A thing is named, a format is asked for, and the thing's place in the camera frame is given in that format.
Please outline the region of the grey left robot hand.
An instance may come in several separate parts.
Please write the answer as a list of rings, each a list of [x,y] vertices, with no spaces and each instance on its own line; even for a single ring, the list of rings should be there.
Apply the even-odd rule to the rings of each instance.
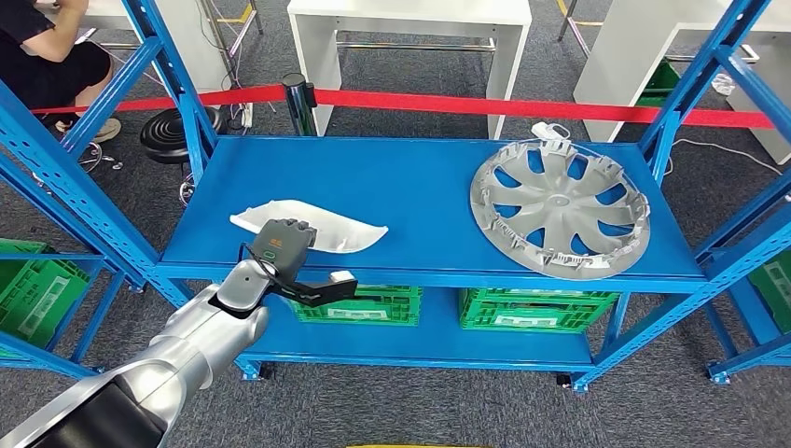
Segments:
[[[269,263],[282,281],[292,282],[313,247],[317,230],[294,218],[268,220],[252,244],[256,259]]]

